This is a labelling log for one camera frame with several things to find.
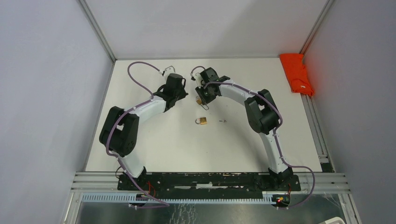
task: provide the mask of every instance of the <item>black mounting plate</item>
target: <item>black mounting plate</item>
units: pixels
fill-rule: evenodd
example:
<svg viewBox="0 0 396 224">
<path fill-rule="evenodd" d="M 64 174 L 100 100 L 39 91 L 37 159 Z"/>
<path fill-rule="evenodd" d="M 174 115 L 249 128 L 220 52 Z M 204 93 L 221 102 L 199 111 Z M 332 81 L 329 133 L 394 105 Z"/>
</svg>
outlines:
<svg viewBox="0 0 396 224">
<path fill-rule="evenodd" d="M 262 199 L 263 191 L 301 191 L 297 175 L 285 181 L 280 188 L 270 187 L 268 173 L 145 173 L 136 181 L 143 190 L 148 182 L 159 199 Z M 205 188 L 200 184 L 211 184 Z M 121 174 L 118 190 L 138 190 L 126 174 Z"/>
</svg>

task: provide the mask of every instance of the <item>padlock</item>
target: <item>padlock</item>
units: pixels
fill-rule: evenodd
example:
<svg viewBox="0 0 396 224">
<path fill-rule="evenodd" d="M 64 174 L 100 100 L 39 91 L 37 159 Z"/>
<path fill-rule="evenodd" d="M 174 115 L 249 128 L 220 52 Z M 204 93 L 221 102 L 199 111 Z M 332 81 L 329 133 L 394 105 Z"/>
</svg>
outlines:
<svg viewBox="0 0 396 224">
<path fill-rule="evenodd" d="M 207 124 L 206 118 L 205 117 L 204 118 L 198 118 L 198 119 L 195 120 L 195 123 L 197 125 L 206 125 Z"/>
<path fill-rule="evenodd" d="M 201 105 L 201 107 L 203 109 L 205 109 L 206 111 L 209 110 L 209 106 L 208 105 L 205 105 L 205 106 L 202 105 L 202 99 L 199 96 L 195 97 L 195 101 L 197 102 L 197 104 Z"/>
<path fill-rule="evenodd" d="M 197 97 L 195 98 L 195 100 L 196 100 L 197 104 L 202 105 L 202 100 L 201 100 L 200 97 L 197 96 Z"/>
</svg>

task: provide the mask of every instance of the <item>red towel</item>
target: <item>red towel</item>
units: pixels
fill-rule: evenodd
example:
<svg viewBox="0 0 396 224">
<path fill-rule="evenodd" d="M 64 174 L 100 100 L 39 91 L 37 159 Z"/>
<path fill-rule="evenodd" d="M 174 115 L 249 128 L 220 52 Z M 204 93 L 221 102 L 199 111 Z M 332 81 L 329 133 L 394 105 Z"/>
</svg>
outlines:
<svg viewBox="0 0 396 224">
<path fill-rule="evenodd" d="M 302 54 L 281 54 L 281 62 L 286 73 L 287 81 L 292 92 L 299 92 L 313 96 L 315 91 L 311 87 L 307 77 L 307 69 L 303 65 Z"/>
</svg>

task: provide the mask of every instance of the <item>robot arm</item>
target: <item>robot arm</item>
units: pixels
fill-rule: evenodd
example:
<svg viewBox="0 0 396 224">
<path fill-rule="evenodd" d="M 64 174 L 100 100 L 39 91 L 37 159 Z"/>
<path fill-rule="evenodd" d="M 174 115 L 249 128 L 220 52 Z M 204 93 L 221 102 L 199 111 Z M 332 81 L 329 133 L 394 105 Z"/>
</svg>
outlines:
<svg viewBox="0 0 396 224">
<path fill-rule="evenodd" d="M 212 68 L 208 68 L 201 73 L 192 74 L 191 76 L 191 79 L 197 82 L 198 87 L 195 90 L 201 98 L 202 104 L 206 105 L 212 102 L 217 96 L 223 96 L 245 106 L 247 119 L 251 128 L 262 139 L 269 160 L 269 172 L 274 176 L 276 182 L 282 182 L 285 176 L 293 174 L 291 168 L 282 162 L 275 138 L 270 133 L 272 129 L 278 126 L 279 117 L 262 99 L 241 88 L 237 88 L 238 85 L 230 78 L 226 76 L 218 77 L 216 71 Z M 205 88 L 205 85 L 210 82 L 221 82 L 224 84 L 210 84 Z M 258 94 L 275 106 L 268 90 L 259 91 Z M 264 109 L 261 110 L 259 108 L 260 105 L 264 106 Z"/>
<path fill-rule="evenodd" d="M 157 114 L 168 111 L 176 101 L 185 98 L 188 93 L 184 87 L 185 79 L 181 75 L 167 74 L 166 84 L 154 93 L 154 98 L 149 103 L 132 110 L 115 129 L 110 139 L 109 149 L 118 155 L 118 159 L 122 161 L 132 177 L 138 177 L 144 170 L 144 165 L 134 150 L 139 125 Z M 106 145 L 110 130 L 124 112 L 124 109 L 116 106 L 110 109 L 99 136 L 99 141 L 102 144 Z"/>
</svg>

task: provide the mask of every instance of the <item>purple cable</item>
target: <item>purple cable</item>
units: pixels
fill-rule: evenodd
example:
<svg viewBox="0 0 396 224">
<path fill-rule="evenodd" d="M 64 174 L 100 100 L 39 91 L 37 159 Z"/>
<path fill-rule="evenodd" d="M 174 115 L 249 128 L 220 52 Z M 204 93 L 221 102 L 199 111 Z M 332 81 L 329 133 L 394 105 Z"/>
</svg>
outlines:
<svg viewBox="0 0 396 224">
<path fill-rule="evenodd" d="M 295 204 L 295 205 L 292 205 L 292 206 L 287 207 L 287 208 L 280 208 L 280 209 L 293 208 L 293 207 L 297 207 L 297 206 L 300 206 L 300 205 L 304 204 L 304 203 L 308 200 L 308 198 L 311 197 L 311 195 L 313 194 L 313 190 L 315 189 L 315 183 L 316 183 L 315 173 L 313 172 L 313 170 L 312 170 L 311 168 L 309 168 L 309 167 L 307 167 L 307 166 L 293 166 L 293 165 L 290 165 L 290 164 L 288 164 L 288 163 L 285 161 L 285 159 L 283 158 L 283 153 L 282 153 L 282 150 L 281 150 L 281 146 L 279 145 L 278 135 L 276 134 L 276 131 L 278 130 L 278 128 L 283 124 L 283 118 L 282 118 L 281 114 L 279 113 L 279 111 L 278 111 L 278 110 L 277 110 L 266 98 L 264 98 L 263 96 L 261 96 L 260 94 L 258 94 L 258 93 L 256 93 L 256 92 L 252 92 L 252 91 L 250 91 L 250 90 L 248 90 L 248 89 L 246 89 L 246 88 L 244 88 L 244 87 L 242 87 L 242 86 L 240 86 L 240 85 L 232 84 L 232 83 L 222 83 L 222 82 L 208 82 L 208 83 L 204 86 L 204 89 L 205 89 L 209 84 L 220 84 L 220 85 L 231 85 L 231 86 L 235 86 L 235 87 L 237 87 L 238 89 L 241 89 L 241 90 L 243 90 L 243 91 L 245 91 L 245 92 L 248 92 L 249 94 L 253 94 L 253 95 L 257 96 L 258 98 L 264 100 L 264 102 L 266 102 L 266 103 L 271 107 L 271 109 L 272 109 L 273 111 L 275 111 L 275 113 L 278 115 L 278 117 L 279 117 L 279 119 L 280 119 L 280 122 L 279 122 L 279 125 L 278 125 L 276 128 L 274 128 L 274 131 L 273 131 L 274 134 L 273 134 L 273 136 L 274 136 L 274 138 L 275 138 L 276 147 L 278 148 L 279 155 L 280 155 L 280 157 L 281 157 L 282 162 L 283 162 L 286 166 L 291 167 L 291 168 L 305 168 L 305 169 L 309 170 L 309 171 L 311 172 L 311 174 L 312 174 L 312 189 L 311 189 L 311 191 L 309 192 L 308 196 L 307 196 L 303 201 L 301 201 L 301 202 L 299 202 L 299 203 L 297 203 L 297 204 Z"/>
<path fill-rule="evenodd" d="M 131 179 L 131 181 L 132 181 L 132 183 L 135 185 L 135 187 L 136 187 L 137 189 L 139 189 L 139 191 L 141 191 L 142 193 L 144 193 L 144 195 L 146 195 L 148 198 L 150 198 L 150 199 L 152 199 L 152 200 L 154 200 L 154 201 L 157 201 L 157 202 L 163 204 L 163 205 L 148 206 L 148 207 L 135 207 L 135 208 L 137 208 L 137 209 L 165 208 L 165 207 L 169 207 L 169 204 L 166 203 L 166 202 L 164 202 L 164 201 L 161 201 L 160 199 L 155 198 L 155 197 L 151 196 L 150 194 L 148 194 L 147 192 L 145 192 L 145 191 L 136 183 L 136 181 L 133 179 L 133 177 L 132 177 L 132 175 L 130 174 L 130 172 L 127 171 L 127 169 L 126 169 L 126 167 L 125 167 L 125 164 L 122 163 L 122 161 L 118 159 L 118 156 L 117 156 L 117 155 L 114 155 L 113 153 L 111 153 L 111 152 L 110 152 L 110 149 L 109 149 L 110 139 L 111 139 L 111 137 L 113 136 L 113 133 L 114 133 L 115 129 L 117 128 L 117 125 L 120 123 L 120 121 L 121 121 L 129 112 L 131 112 L 131 111 L 135 110 L 136 108 L 139 108 L 139 107 L 141 107 L 141 106 L 143 106 L 143 105 L 148 104 L 148 103 L 151 102 L 151 100 L 154 98 L 153 93 L 152 93 L 146 86 L 144 86 L 144 85 L 140 84 L 138 81 L 136 81 L 136 80 L 132 77 L 131 73 L 129 72 L 129 68 L 130 68 L 132 65 L 134 65 L 134 64 L 145 64 L 145 65 L 148 65 L 148 66 L 152 67 L 153 69 L 155 69 L 155 70 L 157 70 L 157 71 L 159 71 L 159 69 L 158 69 L 157 67 L 155 67 L 155 66 L 153 66 L 153 65 L 151 65 L 151 64 L 149 64 L 149 63 L 147 63 L 147 62 L 133 62 L 133 63 L 131 63 L 131 64 L 128 66 L 128 75 L 129 75 L 129 77 L 131 77 L 132 81 L 134 81 L 136 84 L 138 84 L 138 86 L 144 88 L 147 92 L 149 92 L 150 95 L 151 95 L 151 97 L 150 97 L 149 100 L 144 101 L 143 103 L 138 104 L 138 105 L 136 105 L 136 106 L 134 106 L 134 107 L 132 107 L 132 108 L 126 110 L 126 111 L 115 121 L 115 123 L 114 123 L 112 129 L 110 130 L 110 133 L 109 133 L 109 136 L 108 136 L 108 138 L 107 138 L 107 141 L 106 141 L 106 153 L 107 153 L 107 155 L 109 155 L 109 156 L 114 156 L 115 158 L 117 158 L 118 163 L 119 163 L 120 166 L 124 169 L 125 173 L 126 173 L 126 174 L 128 175 L 128 177 Z"/>
<path fill-rule="evenodd" d="M 193 68 L 192 70 L 191 70 L 191 74 L 195 71 L 195 69 L 197 69 L 197 68 L 202 68 L 203 70 L 205 70 L 205 67 L 204 66 L 202 66 L 202 65 L 198 65 L 197 67 L 195 67 L 195 68 Z"/>
</svg>

